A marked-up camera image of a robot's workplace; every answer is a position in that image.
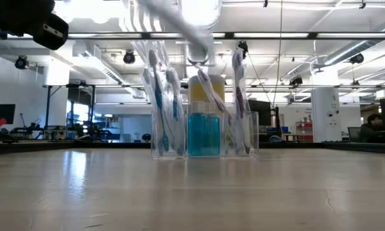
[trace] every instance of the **support column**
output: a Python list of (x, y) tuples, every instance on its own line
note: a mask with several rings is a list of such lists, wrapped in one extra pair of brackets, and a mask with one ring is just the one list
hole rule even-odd
[[(312, 85), (338, 85), (338, 72), (332, 67), (311, 75)], [(335, 87), (315, 88), (311, 91), (312, 128), (314, 142), (342, 141), (339, 115), (339, 91)]]
[[(44, 76), (44, 85), (66, 85), (69, 83), (70, 67), (54, 59), (49, 67), (44, 68)], [(61, 88), (50, 97), (48, 125), (65, 126), (68, 92), (67, 88)]]

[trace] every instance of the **table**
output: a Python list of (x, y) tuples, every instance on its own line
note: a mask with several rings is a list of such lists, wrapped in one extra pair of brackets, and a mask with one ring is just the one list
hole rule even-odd
[(153, 160), (150, 150), (0, 155), (0, 230), (385, 230), (385, 155), (261, 150)]

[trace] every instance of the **fluorescent light fixture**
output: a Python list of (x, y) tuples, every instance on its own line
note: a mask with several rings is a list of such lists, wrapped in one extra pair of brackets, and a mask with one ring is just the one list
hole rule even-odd
[(120, 103), (96, 103), (97, 105), (119, 105)]
[(319, 33), (317, 38), (329, 39), (329, 38), (385, 38), (385, 33)]
[(308, 33), (234, 33), (235, 38), (306, 38)]
[(301, 54), (284, 54), (285, 58), (309, 58), (312, 55), (301, 55)]
[(225, 36), (225, 33), (213, 33), (213, 38), (223, 38)]
[(121, 85), (96, 85), (97, 88), (121, 88)]
[(69, 39), (139, 39), (141, 38), (140, 33), (100, 33), (100, 34), (93, 34), (93, 33), (70, 33)]
[[(223, 42), (222, 41), (214, 41), (214, 44), (216, 45), (221, 45)], [(175, 44), (176, 45), (185, 45), (185, 44), (189, 44), (188, 41), (175, 41)]]
[(175, 37), (182, 38), (182, 34), (180, 33), (152, 33), (152, 38), (167, 38), (167, 37)]
[(131, 103), (123, 103), (124, 105), (148, 105), (150, 103), (148, 102), (140, 102), (140, 103), (136, 103), (136, 102), (131, 102)]
[(282, 33), (282, 38), (306, 38), (308, 37), (308, 33)]
[(144, 85), (136, 85), (136, 84), (130, 84), (129, 87), (135, 87), (135, 88), (143, 88)]

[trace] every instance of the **white toothbrush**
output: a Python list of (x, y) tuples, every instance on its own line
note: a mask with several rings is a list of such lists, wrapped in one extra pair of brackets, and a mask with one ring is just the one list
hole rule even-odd
[(163, 113), (163, 100), (162, 100), (162, 91), (160, 88), (160, 83), (158, 82), (158, 74), (157, 74), (157, 57), (155, 56), (155, 52), (153, 50), (150, 50), (148, 52), (148, 60), (150, 62), (150, 66), (153, 68), (154, 73), (154, 96), (155, 96), (155, 103), (157, 104), (158, 108), (158, 123), (160, 124), (158, 127), (162, 128), (162, 137), (161, 140), (158, 142), (158, 146), (162, 145), (165, 151), (169, 150), (169, 141), (168, 136), (166, 134), (166, 128), (164, 124), (164, 113)]
[(238, 49), (232, 55), (232, 67), (234, 69), (234, 96), (235, 96), (235, 113), (236, 113), (236, 131), (237, 136), (240, 138), (239, 145), (243, 145), (246, 154), (250, 153), (251, 137), (250, 137), (250, 125), (246, 107), (248, 101), (244, 98), (245, 89), (241, 90), (240, 81), (245, 80), (245, 71), (243, 67), (243, 52)]

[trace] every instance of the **ceiling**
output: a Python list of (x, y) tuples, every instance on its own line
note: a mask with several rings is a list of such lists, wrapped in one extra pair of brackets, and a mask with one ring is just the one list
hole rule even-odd
[[(224, 0), (221, 8), (219, 22), (214, 31), (222, 32), (251, 32), (251, 31), (344, 31), (366, 32), (380, 31), (379, 26), (385, 23), (385, 1), (366, 1), (366, 8), (360, 10), (361, 1), (331, 1), (331, 0), (283, 0), (268, 1), (268, 7), (263, 8), (264, 1)], [(70, 22), (70, 33), (98, 33), (98, 32), (123, 32), (122, 19), (118, 18), (120, 12), (125, 12), (123, 1), (105, 1), (99, 11), (110, 12), (112, 17), (104, 24), (95, 23), (89, 18), (77, 18)], [(163, 31), (176, 32), (171, 25), (160, 21)], [(86, 81), (94, 81), (98, 84), (107, 83), (105, 76), (92, 69), (83, 62), (75, 62), (72, 58), (71, 48), (75, 41), (68, 41), (66, 45), (56, 53), (62, 55), (71, 62), (74, 73), (71, 78), (82, 78)], [(136, 56), (136, 62), (126, 65), (123, 55), (127, 49), (133, 49), (129, 40), (91, 40), (102, 51), (101, 60), (108, 64), (116, 73), (120, 74), (126, 83), (141, 84), (139, 73), (145, 64)], [(229, 83), (233, 76), (231, 65), (231, 50), (234, 49), (236, 40), (222, 40), (214, 45), (216, 54), (216, 66), (211, 67), (211, 72), (225, 74)], [(249, 58), (246, 59), (247, 84), (288, 84), (292, 75), (286, 74), (310, 57), (330, 55), (351, 40), (317, 40), (314, 50), (313, 40), (249, 40)], [(166, 50), (171, 65), (177, 70), (182, 79), (187, 78), (185, 70), (185, 57), (183, 46), (176, 44), (174, 40), (165, 41)], [(0, 42), (1, 49), (31, 49), (42, 48), (31, 40), (9, 40)], [(354, 71), (350, 63), (335, 65), (338, 70), (340, 83), (350, 84), (353, 75), (355, 78), (368, 76), (385, 69), (385, 41), (362, 52), (364, 62), (355, 64)], [(301, 73), (304, 84), (309, 83), (310, 70), (305, 69)], [(365, 85), (376, 85), (385, 81), (385, 74), (372, 78)]]

